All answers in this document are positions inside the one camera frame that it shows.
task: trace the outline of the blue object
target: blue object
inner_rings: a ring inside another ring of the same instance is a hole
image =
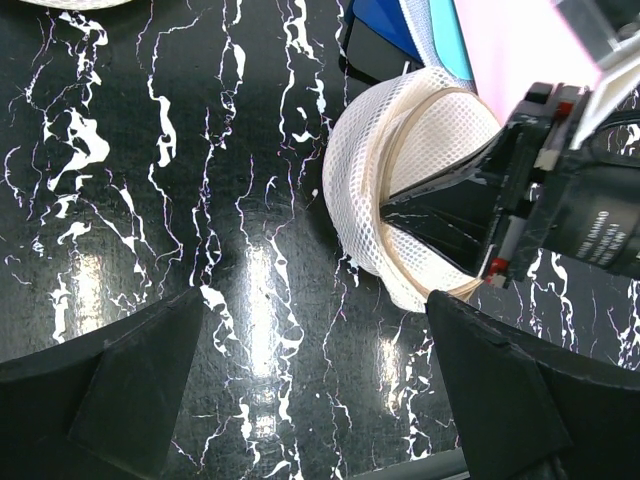
[[[429,5],[433,37],[440,61],[454,76],[463,80],[473,80],[453,0],[431,0]]]
[[[382,38],[422,62],[398,0],[353,0],[350,10]]]

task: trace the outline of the white mesh laundry bag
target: white mesh laundry bag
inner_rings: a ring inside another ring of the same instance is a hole
[[[436,289],[466,300],[480,281],[382,223],[380,203],[473,153],[499,130],[486,105],[440,67],[370,88],[338,119],[322,172],[327,208],[345,252],[382,279],[400,308],[423,312]]]
[[[97,8],[115,7],[131,0],[22,0],[44,7],[61,8],[63,10],[93,10]]]

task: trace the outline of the pink surface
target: pink surface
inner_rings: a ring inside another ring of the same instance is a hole
[[[552,0],[454,0],[479,96],[504,124],[534,82],[594,88],[600,70]]]

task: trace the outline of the red component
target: red component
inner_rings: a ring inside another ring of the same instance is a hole
[[[491,262],[491,266],[489,267],[489,273],[487,274],[487,280],[490,280],[491,277],[498,273],[504,273],[507,271],[509,267],[509,262],[504,258],[495,258],[493,262]]]
[[[571,110],[573,110],[573,103],[560,102],[558,104],[558,110],[556,113],[559,117],[568,117],[569,114],[571,113]]]

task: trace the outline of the black plastic piece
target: black plastic piece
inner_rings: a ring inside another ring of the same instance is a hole
[[[0,478],[156,478],[202,325],[199,290],[0,364]]]
[[[386,223],[413,235],[459,270],[475,275],[500,187],[491,188],[489,183],[474,180],[454,184],[447,176],[436,180],[435,185],[425,182],[383,204],[380,215]],[[474,208],[469,208],[462,198],[475,199]]]
[[[635,478],[640,373],[572,353],[443,292],[429,323],[474,480]]]

